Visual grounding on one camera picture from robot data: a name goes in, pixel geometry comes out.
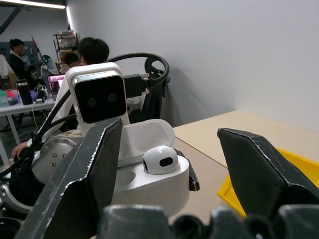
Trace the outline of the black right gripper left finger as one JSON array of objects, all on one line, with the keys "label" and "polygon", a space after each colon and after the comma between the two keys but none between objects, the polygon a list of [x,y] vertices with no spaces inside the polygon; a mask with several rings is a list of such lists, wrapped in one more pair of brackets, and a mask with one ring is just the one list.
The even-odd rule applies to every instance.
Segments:
[{"label": "black right gripper left finger", "polygon": [[90,239],[112,202],[121,119],[90,128],[61,161],[14,239]]}]

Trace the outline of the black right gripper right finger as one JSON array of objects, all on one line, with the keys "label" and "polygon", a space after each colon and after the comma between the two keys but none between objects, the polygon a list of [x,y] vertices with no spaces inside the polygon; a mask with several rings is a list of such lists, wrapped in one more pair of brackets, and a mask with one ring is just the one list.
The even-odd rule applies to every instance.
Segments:
[{"label": "black right gripper right finger", "polygon": [[233,190],[246,214],[274,217],[284,205],[319,205],[319,187],[306,167],[265,137],[219,128],[217,136]]}]

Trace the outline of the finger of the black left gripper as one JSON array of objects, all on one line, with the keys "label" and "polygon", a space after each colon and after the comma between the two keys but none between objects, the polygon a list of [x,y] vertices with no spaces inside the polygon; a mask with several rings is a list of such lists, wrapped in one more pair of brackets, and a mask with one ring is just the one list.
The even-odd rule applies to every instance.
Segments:
[{"label": "finger of the black left gripper", "polygon": [[189,191],[199,191],[200,190],[200,183],[198,177],[191,165],[190,160],[179,150],[175,149],[178,156],[184,157],[189,163]]}]

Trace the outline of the white earbud charging case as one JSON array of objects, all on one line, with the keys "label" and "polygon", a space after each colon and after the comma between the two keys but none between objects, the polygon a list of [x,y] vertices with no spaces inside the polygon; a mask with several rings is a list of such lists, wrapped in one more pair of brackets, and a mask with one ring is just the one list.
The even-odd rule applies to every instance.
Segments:
[{"label": "white earbud charging case", "polygon": [[153,175],[144,171],[143,155],[166,145],[173,148],[175,133],[169,123],[151,119],[125,125],[122,130],[113,205],[157,205],[169,216],[176,215],[189,197],[189,163],[178,156],[177,169]]}]

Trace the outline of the white earbud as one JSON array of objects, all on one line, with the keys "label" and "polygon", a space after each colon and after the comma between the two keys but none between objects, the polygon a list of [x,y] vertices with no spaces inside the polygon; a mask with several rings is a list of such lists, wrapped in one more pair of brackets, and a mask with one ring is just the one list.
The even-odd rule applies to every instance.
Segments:
[{"label": "white earbud", "polygon": [[178,166],[176,151],[166,145],[148,150],[142,157],[144,171],[153,175],[164,175],[174,172]]}]

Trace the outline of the yellow plastic bin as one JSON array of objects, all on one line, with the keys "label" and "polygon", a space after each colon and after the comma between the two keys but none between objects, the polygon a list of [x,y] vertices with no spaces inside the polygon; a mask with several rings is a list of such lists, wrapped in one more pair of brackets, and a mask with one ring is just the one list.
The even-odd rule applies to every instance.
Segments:
[{"label": "yellow plastic bin", "polygon": [[[299,156],[292,152],[277,148],[279,153],[285,157],[290,163],[295,165],[299,170],[301,170],[313,184],[319,188],[319,163],[307,159],[305,157]],[[234,209],[241,217],[246,217],[246,214],[236,196],[236,193],[233,189],[230,175],[227,174],[224,177],[223,184],[217,195],[226,202],[232,209]]]}]

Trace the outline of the white background table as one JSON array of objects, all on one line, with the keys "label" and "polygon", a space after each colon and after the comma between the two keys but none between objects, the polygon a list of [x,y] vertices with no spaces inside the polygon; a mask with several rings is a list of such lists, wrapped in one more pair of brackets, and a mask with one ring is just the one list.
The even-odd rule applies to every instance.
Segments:
[{"label": "white background table", "polygon": [[18,103],[13,106],[5,106],[0,108],[0,117],[7,117],[15,142],[16,144],[20,144],[20,139],[12,116],[31,111],[49,110],[53,108],[54,104],[55,101],[52,98],[49,98],[44,103],[34,103],[33,105],[23,105],[22,103]]}]

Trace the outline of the laptop with pink screen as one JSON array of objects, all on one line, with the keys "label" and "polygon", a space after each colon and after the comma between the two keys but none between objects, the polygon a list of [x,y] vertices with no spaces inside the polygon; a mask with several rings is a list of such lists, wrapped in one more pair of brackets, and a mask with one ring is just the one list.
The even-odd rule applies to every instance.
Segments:
[{"label": "laptop with pink screen", "polygon": [[51,75],[48,77],[50,91],[52,95],[57,95],[61,88],[65,75]]}]

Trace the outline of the black drink bottle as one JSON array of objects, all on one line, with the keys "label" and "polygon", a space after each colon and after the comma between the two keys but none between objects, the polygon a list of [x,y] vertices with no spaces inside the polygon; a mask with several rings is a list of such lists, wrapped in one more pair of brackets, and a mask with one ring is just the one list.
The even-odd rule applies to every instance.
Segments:
[{"label": "black drink bottle", "polygon": [[23,105],[32,105],[33,100],[30,94],[29,85],[26,79],[17,80],[17,89]]}]

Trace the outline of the green plastic container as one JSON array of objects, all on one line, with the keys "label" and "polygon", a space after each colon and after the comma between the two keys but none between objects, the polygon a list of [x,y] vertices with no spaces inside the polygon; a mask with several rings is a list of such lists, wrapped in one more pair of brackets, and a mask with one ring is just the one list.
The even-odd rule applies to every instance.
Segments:
[{"label": "green plastic container", "polygon": [[0,108],[9,106],[8,98],[5,91],[0,90]]}]

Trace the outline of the person with dark hair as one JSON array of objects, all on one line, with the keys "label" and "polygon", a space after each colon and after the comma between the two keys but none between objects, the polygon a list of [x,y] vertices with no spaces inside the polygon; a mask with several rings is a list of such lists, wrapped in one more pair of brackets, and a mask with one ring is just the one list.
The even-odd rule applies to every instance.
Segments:
[{"label": "person with dark hair", "polygon": [[81,61],[77,54],[75,53],[67,53],[64,57],[64,63],[69,67],[75,67],[81,65]]}]

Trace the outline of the seated person in white shirt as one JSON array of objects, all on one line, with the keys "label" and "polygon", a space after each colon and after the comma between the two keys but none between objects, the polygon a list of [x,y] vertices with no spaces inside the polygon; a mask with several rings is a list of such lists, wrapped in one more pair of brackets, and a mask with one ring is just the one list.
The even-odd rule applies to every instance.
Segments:
[{"label": "seated person in white shirt", "polygon": [[[109,46],[105,41],[101,39],[85,37],[79,43],[81,66],[104,63],[108,59],[109,53]],[[80,93],[86,100],[90,97],[99,100],[99,108],[89,110],[89,113],[96,115],[99,112],[106,111],[108,103],[106,100],[107,85],[105,83],[103,83],[102,85],[97,85],[97,87],[95,88],[89,87],[87,89],[82,89]],[[72,103],[72,99],[68,98],[59,109],[58,113],[52,121],[55,122],[74,113],[75,109]],[[71,125],[68,127],[69,130],[80,129],[80,127],[78,126],[78,121],[76,119],[68,120],[67,122],[61,122],[53,126],[43,135],[42,142],[45,142],[57,132],[65,132],[66,123],[71,123]],[[11,153],[11,158],[19,158],[23,150],[29,148],[31,144],[32,139],[29,139],[28,141],[22,142],[21,144],[16,146]]]}]

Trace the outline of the standing person in dark clothes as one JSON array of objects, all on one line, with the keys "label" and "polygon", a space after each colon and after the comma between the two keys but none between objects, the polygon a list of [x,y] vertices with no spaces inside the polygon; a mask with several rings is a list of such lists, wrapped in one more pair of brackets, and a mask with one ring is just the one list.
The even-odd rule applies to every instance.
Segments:
[{"label": "standing person in dark clothes", "polygon": [[34,79],[31,76],[31,64],[24,56],[24,42],[20,39],[10,40],[9,65],[19,80],[26,80],[31,87]]}]

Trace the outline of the black storage shelf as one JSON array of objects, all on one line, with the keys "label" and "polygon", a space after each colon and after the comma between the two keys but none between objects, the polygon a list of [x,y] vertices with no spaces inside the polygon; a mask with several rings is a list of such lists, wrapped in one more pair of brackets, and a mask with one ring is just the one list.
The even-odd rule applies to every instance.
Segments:
[{"label": "black storage shelf", "polygon": [[64,61],[65,56],[68,53],[77,53],[79,45],[78,35],[73,30],[60,30],[54,37],[53,43],[57,56],[55,65],[60,73],[65,73],[68,68]]}]

